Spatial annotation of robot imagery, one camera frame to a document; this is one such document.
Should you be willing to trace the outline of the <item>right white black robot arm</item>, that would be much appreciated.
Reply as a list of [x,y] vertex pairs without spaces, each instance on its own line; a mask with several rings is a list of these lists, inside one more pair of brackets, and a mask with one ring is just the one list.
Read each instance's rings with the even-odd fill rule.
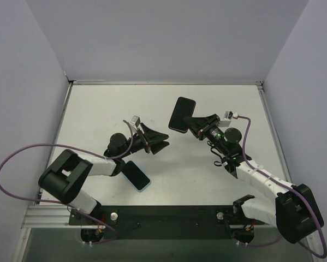
[[227,111],[224,118],[214,114],[183,119],[198,140],[208,140],[228,173],[267,198],[261,201],[248,195],[234,201],[236,215],[276,227],[290,243],[297,243],[321,229],[324,221],[310,188],[281,180],[246,155],[246,136],[229,126],[237,118],[237,114]]

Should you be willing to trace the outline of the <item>black phone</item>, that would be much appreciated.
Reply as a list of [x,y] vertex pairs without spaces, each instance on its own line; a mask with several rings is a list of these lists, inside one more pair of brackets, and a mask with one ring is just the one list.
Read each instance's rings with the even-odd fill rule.
[[185,117],[192,117],[195,105],[195,100],[185,97],[178,97],[168,124],[168,128],[180,133],[186,133],[188,131],[188,126],[183,119]]

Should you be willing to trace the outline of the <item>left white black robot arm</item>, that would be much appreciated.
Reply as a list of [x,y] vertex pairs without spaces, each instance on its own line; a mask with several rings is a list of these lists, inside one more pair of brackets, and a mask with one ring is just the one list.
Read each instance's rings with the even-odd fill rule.
[[38,185],[59,202],[81,211],[81,218],[87,224],[100,220],[100,203],[82,190],[87,177],[93,175],[116,176],[128,165],[123,160],[140,150],[155,155],[169,145],[169,136],[148,128],[143,123],[131,128],[131,137],[115,133],[102,156],[80,156],[64,150],[43,172]]

